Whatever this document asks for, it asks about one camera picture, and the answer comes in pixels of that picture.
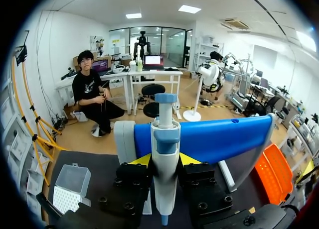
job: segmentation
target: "orange basket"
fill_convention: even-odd
[[[269,201],[279,205],[293,191],[293,173],[275,144],[265,149],[255,168],[265,187]]]

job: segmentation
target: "fan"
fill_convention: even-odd
[[[201,74],[201,77],[200,77],[198,90],[197,90],[195,108],[194,110],[185,111],[183,113],[184,119],[191,122],[196,122],[201,120],[201,115],[200,113],[197,112],[201,87],[203,84],[206,86],[217,84],[219,68],[216,64],[204,64],[203,66],[199,67],[198,72]]]

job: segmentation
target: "black table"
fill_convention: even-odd
[[[239,178],[240,173],[243,168],[248,165],[253,154],[253,151],[249,151],[226,161],[234,180]],[[54,185],[62,166],[64,164],[72,165],[72,163],[77,163],[80,167],[89,168],[92,176],[86,197],[91,200],[91,207],[98,208],[98,199],[105,195],[106,189],[112,186],[113,180],[116,177],[116,169],[119,166],[117,156],[61,151],[52,172],[51,186],[48,196],[49,201],[53,202]],[[214,165],[214,168],[217,183],[223,190],[227,191],[227,185],[218,164]],[[231,210],[225,212],[225,216],[230,216],[236,211],[250,209],[252,207],[259,209],[263,205],[269,203],[264,187],[255,170],[252,171],[243,184],[237,189],[237,191],[232,193],[231,196],[233,197],[234,206]],[[139,227],[140,229],[161,228],[161,217],[156,209],[153,187],[151,188],[151,198],[153,214],[142,217],[141,225]],[[167,228],[193,228],[190,223],[188,206],[183,198],[182,190],[179,185],[177,186],[176,191],[174,211],[172,215],[169,216]]]

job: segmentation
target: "black t-shirt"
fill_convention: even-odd
[[[88,76],[79,72],[72,83],[74,101],[89,100],[100,95],[99,86],[101,86],[101,78],[95,72],[90,70]],[[82,106],[82,109],[88,109],[92,105]]]

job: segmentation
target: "black stool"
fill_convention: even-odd
[[[159,93],[165,93],[165,87],[158,84],[147,85],[142,88],[142,95],[151,98]],[[160,114],[159,104],[156,102],[148,103],[143,108],[143,113],[151,118],[156,118]]]

